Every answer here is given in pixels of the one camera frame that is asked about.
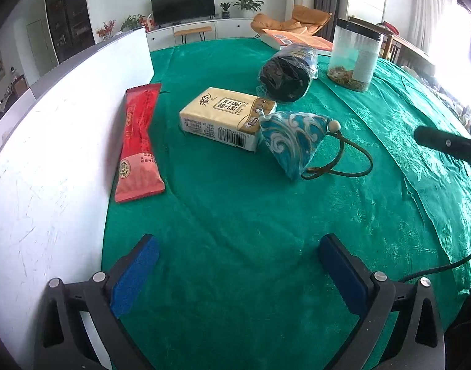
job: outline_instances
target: black cabinet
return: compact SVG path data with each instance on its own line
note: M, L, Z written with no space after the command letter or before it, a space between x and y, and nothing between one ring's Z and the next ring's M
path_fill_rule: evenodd
M46 10L59 63L95 44L87 0L46 0Z

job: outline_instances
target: red flowers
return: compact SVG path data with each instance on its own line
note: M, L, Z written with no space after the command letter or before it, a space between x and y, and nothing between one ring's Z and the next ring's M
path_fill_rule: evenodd
M116 24L116 20L109 21L109 23L104 22L104 27L98 29L96 32L98 37L102 39L108 39L112 35L112 31L114 30L114 25Z

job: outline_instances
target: table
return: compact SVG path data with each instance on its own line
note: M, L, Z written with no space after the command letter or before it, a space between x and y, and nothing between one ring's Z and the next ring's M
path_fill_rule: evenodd
M181 39L182 39L182 44L185 44L188 40L188 35L189 34L199 33L199 38L202 41L204 41L204 40L206 40L205 32L211 32L212 30L213 29L211 27L195 27L195 28L192 28L192 29L184 29L182 31L174 32L174 37L175 36L180 36Z
M182 132L179 111L208 87L254 95L273 54L258 39L151 53L152 82L162 83L162 93L148 133L166 189L124 204L111 199L102 268L108 271L144 233L158 239L155 269L121 317L156 368L323 368L357 321L316 257L329 232L395 280L471 252L471 167L411 137L421 124L466 130L389 61L379 59L368 92L359 93L328 79L329 57L320 56L307 95L277 107L337 119L344 136L372 155L367 176L292 182L264 143L251 153ZM325 137L312 165L328 163L338 147ZM367 167L347 147L337 169ZM447 326L471 267L429 278ZM391 329L389 323L383 334Z

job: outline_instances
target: green plant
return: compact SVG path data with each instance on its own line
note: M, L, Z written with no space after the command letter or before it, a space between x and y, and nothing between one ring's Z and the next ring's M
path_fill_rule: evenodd
M229 12L231 4L230 3L220 3L220 7L224 12Z
M234 5L238 5L242 10L261 11L261 0L235 0Z
M138 15L130 15L129 17L126 18L126 20L123 22L123 25L120 27L120 30L131 30L131 29L136 29L137 27L141 26L140 20L143 18L143 15L138 14Z

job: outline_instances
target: tv stand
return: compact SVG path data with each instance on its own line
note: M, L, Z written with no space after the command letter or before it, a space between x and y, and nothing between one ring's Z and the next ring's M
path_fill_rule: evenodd
M175 36L175 32L187 31L189 29L211 27L211 32L206 32L207 40L214 39L229 39L233 37L254 37L256 32L251 29L252 19L246 18L230 18L230 19L202 19L199 21L192 21L189 23L182 23L178 25L172 25L169 27L159 28L155 31L148 32L146 34L148 41L148 48L150 51L161 50L168 47L179 46L183 44L183 41L179 36ZM185 43L199 41L197 33L186 36Z

